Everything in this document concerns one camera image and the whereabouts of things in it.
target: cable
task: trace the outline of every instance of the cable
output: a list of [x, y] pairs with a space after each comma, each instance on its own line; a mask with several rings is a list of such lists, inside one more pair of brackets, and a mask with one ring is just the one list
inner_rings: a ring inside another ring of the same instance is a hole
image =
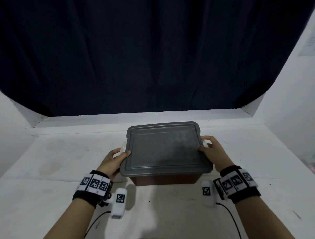
[[107, 212], [104, 212], [104, 213], [102, 213], [101, 215], [99, 215], [99, 216], [94, 220], [94, 222], [93, 222], [92, 225], [89, 227], [89, 229], [87, 230], [87, 232], [86, 232], [84, 238], [85, 238], [86, 235], [88, 234], [89, 230], [92, 228], [93, 224], [94, 224], [101, 216], [103, 216], [105, 213], [111, 213], [111, 211], [107, 211]]
[[236, 226], [236, 229], [237, 229], [239, 238], [242, 239], [241, 233], [239, 232], [239, 229], [238, 229], [238, 226], [237, 226], [237, 224], [236, 224], [236, 221], [234, 220], [234, 217], [233, 217], [232, 213], [230, 212], [230, 210], [229, 210], [226, 206], [224, 206], [223, 204], [221, 204], [221, 203], [219, 203], [219, 202], [216, 202], [215, 204], [216, 204], [216, 205], [221, 205], [221, 206], [225, 207], [226, 210], [230, 213], [230, 215], [231, 215], [231, 217], [232, 217], [232, 219], [233, 219], [233, 221], [234, 221], [234, 223], [235, 223], [235, 226]]

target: box lid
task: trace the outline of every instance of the box lid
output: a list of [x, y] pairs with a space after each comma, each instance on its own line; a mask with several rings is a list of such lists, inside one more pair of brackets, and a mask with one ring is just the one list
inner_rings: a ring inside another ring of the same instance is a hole
[[203, 145], [196, 122], [132, 126], [127, 130], [126, 150], [120, 166], [126, 177], [185, 173], [209, 173], [212, 163], [197, 150]]

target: navy fabric backdrop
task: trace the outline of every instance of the navy fabric backdrop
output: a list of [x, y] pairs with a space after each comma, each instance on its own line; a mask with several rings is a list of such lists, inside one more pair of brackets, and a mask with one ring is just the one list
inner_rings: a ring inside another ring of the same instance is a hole
[[47, 116], [238, 108], [314, 0], [1, 0], [0, 89]]

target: label on wall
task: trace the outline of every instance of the label on wall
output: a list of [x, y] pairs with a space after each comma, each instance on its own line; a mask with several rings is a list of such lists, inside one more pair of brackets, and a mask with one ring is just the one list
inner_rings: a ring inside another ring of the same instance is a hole
[[315, 29], [313, 29], [311, 36], [303, 46], [299, 55], [315, 55]]

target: right hand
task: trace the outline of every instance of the right hand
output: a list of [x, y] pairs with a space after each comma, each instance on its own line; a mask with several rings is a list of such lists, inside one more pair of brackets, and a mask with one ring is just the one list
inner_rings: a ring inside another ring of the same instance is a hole
[[208, 143], [209, 148], [198, 146], [198, 150], [202, 151], [206, 157], [215, 165], [215, 169], [221, 172], [231, 165], [235, 165], [230, 157], [226, 154], [221, 144], [213, 136], [201, 136], [202, 140], [210, 140], [212, 144]]

